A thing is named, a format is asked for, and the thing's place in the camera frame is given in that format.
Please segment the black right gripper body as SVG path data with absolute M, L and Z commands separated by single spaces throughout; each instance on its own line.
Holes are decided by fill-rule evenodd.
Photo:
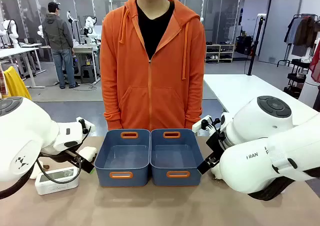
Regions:
M 219 161 L 226 149 L 224 146 L 226 136 L 212 125 L 207 126 L 206 130 L 209 132 L 209 139 L 206 141 L 206 144 L 212 150 L 212 153 L 205 161 Z

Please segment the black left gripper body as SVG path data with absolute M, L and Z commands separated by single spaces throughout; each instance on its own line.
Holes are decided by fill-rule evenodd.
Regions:
M 82 167 L 82 163 L 83 163 L 83 158 L 78 153 L 70 150 L 62 151 L 57 155 L 49 155 L 47 153 L 41 152 L 39 156 L 50 158 L 53 161 L 58 163 L 69 162 L 75 167 Z

